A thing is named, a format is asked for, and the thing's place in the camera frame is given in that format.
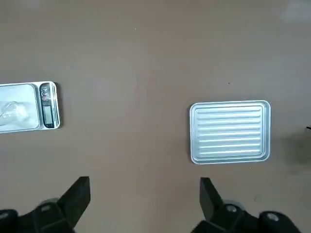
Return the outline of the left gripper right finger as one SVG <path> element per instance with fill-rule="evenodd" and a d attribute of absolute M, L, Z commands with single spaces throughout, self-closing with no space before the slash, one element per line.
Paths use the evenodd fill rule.
<path fill-rule="evenodd" d="M 204 220 L 193 233 L 297 233 L 299 229 L 285 214 L 261 212 L 259 217 L 249 214 L 235 202 L 225 202 L 210 178 L 200 178 L 199 201 Z"/>

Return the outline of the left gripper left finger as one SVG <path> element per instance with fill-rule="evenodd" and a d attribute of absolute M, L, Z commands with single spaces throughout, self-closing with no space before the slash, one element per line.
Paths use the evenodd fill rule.
<path fill-rule="evenodd" d="M 41 202 L 20 216 L 14 209 L 0 211 L 2 233 L 73 233 L 90 203 L 90 179 L 79 177 L 60 197 Z"/>

